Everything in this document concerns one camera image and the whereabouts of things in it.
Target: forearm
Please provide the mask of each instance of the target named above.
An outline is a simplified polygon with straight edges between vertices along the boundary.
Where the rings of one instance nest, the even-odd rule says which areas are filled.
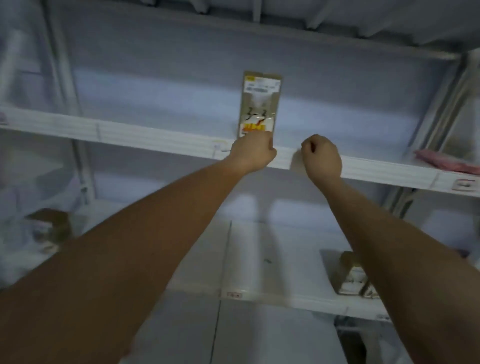
[[[479,272],[340,179],[321,190],[411,354],[446,363],[452,357],[435,346],[449,342],[475,350],[468,340],[479,337],[480,296],[472,292]]]
[[[189,175],[98,225],[3,293],[0,358],[32,362],[36,353],[38,362],[65,363],[74,352],[79,363],[118,362],[242,176],[227,161]]]

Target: person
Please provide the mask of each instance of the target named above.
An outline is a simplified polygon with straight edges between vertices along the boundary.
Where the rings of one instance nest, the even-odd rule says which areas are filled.
[[[327,138],[301,151],[413,361],[477,362],[480,273],[342,181]],[[249,133],[223,161],[127,207],[2,292],[0,363],[117,363],[228,194],[275,156],[271,133]]]

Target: left hand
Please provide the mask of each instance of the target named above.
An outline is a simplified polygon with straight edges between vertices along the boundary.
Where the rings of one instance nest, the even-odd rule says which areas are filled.
[[[230,155],[225,159],[243,175],[265,168],[276,157],[273,148],[273,133],[252,131],[233,145]]]

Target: right hand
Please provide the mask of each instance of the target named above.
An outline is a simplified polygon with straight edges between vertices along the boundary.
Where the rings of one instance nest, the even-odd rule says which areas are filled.
[[[342,174],[342,159],[335,144],[320,135],[312,135],[301,145],[303,164],[308,177],[319,188],[337,181]]]

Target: shelf label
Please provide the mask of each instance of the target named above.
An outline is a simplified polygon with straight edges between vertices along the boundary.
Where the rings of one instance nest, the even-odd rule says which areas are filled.
[[[235,298],[236,300],[241,300],[243,297],[243,294],[238,292],[227,292],[227,297]]]
[[[377,317],[375,319],[377,321],[392,322],[389,315],[380,314],[380,315],[377,315]]]
[[[7,115],[5,113],[0,112],[0,125],[5,125],[8,126],[8,120],[7,120]]]
[[[477,180],[465,180],[458,179],[453,183],[453,191],[462,191],[462,192],[476,192],[478,191],[479,184]]]

